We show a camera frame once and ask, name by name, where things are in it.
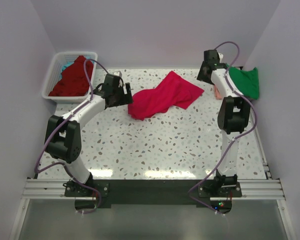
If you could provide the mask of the folded green t-shirt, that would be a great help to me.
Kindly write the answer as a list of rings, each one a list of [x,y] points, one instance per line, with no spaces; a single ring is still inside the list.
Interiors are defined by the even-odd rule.
[[[241,95],[250,100],[257,100],[260,97],[259,74],[256,67],[249,71],[230,67],[228,72]]]

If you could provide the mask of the white plastic laundry basket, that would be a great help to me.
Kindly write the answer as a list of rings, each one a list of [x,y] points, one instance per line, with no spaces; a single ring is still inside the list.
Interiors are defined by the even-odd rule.
[[[75,104],[84,101],[91,90],[84,72],[84,63],[90,82],[94,80],[98,55],[91,51],[64,51],[57,53],[46,74],[42,97],[58,104]]]

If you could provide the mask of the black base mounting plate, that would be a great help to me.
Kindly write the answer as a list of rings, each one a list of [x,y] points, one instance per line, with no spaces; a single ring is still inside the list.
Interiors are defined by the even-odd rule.
[[[242,197],[241,186],[220,186],[214,180],[89,180],[83,187],[73,180],[63,184],[77,211],[108,209],[113,205],[195,205],[228,213],[232,200]]]

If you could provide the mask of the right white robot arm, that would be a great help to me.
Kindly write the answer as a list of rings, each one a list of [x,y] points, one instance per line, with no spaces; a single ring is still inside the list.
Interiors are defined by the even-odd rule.
[[[198,186],[198,196],[201,198],[242,195],[237,175],[238,135],[248,126],[251,106],[242,98],[227,65],[221,62],[222,58],[223,55],[216,49],[205,50],[197,76],[199,81],[216,87],[222,98],[217,116],[217,125],[222,135],[221,163],[213,171],[213,179],[206,179]]]

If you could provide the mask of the pink red t-shirt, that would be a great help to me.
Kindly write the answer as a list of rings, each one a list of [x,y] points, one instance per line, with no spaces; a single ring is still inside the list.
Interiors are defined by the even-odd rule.
[[[203,93],[202,88],[170,71],[157,87],[135,93],[127,112],[133,119],[143,121],[155,114],[166,113],[172,106],[185,110]]]

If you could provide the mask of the light blue t-shirt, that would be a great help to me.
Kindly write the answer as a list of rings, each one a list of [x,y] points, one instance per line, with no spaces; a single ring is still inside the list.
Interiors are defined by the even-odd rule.
[[[85,58],[84,56],[80,55],[75,60],[66,63],[62,68],[61,72],[65,72],[66,74],[79,74],[84,75],[84,67],[87,73],[90,75],[93,70],[95,69],[95,65],[92,59]]]

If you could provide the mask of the aluminium rail frame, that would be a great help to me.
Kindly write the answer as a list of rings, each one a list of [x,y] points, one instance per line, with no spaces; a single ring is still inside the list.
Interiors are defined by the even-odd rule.
[[[279,216],[282,220],[285,234],[289,240],[296,240],[297,235],[292,225],[286,197],[280,179],[272,179],[269,165],[264,153],[258,129],[254,130],[254,136],[261,153],[262,166],[268,179],[240,179],[242,197],[232,197],[232,201],[261,201],[275,200],[279,209]],[[30,200],[65,200],[65,188],[62,183],[65,179],[28,179],[26,180],[21,202],[18,207],[16,218],[9,236],[10,240],[18,240],[25,221]]]

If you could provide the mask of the dark red t-shirt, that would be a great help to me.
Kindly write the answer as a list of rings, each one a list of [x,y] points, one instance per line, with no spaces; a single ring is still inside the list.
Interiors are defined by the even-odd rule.
[[[51,97],[80,97],[85,96],[90,85],[84,74],[66,74],[61,72],[61,80],[49,93]]]

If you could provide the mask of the folded peach t-shirt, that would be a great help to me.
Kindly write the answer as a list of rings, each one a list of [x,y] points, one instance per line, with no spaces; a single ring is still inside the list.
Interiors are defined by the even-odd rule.
[[[215,85],[213,86],[213,91],[214,91],[214,96],[217,100],[223,99],[222,95],[220,94],[218,88]]]

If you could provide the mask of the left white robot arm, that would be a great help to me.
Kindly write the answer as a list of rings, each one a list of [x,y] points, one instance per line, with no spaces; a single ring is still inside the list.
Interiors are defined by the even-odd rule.
[[[108,73],[104,82],[93,90],[92,96],[72,111],[49,118],[44,152],[56,159],[70,176],[70,180],[63,185],[66,197],[99,196],[92,173],[81,159],[81,130],[92,118],[107,108],[132,102],[130,84],[124,83],[121,76]]]

